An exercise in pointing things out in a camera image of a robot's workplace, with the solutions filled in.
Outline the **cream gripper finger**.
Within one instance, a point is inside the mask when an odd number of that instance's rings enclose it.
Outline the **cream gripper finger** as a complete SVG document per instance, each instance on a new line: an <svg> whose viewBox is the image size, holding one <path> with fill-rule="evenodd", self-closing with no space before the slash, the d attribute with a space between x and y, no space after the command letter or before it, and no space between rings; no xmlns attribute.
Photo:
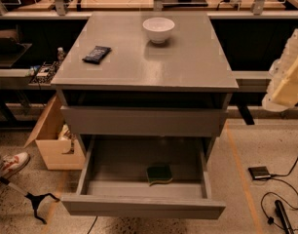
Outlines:
<svg viewBox="0 0 298 234"><path fill-rule="evenodd" d="M298 103L298 29L287 40L269 73L271 81L262 99L262 107L272 112L293 108Z"/></svg>

